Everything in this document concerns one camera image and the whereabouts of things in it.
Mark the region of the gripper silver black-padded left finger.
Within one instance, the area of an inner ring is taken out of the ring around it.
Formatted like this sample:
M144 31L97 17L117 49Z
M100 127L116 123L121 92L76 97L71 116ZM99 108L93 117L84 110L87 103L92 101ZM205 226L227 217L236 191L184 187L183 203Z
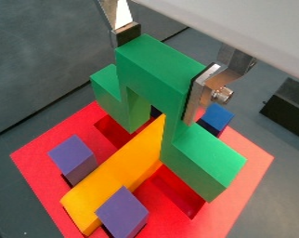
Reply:
M128 0L95 0L109 29L113 48L141 35L141 25L133 21Z

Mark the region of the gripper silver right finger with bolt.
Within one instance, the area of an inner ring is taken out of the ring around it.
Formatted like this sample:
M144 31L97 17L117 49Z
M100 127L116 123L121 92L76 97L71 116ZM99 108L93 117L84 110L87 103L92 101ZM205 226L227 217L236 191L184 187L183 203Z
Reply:
M223 44L217 60L195 76L188 90L183 121L191 126L196 121L200 107L207 108L212 102L227 104L235 91L228 84L240 79L255 67L256 58L235 47Z

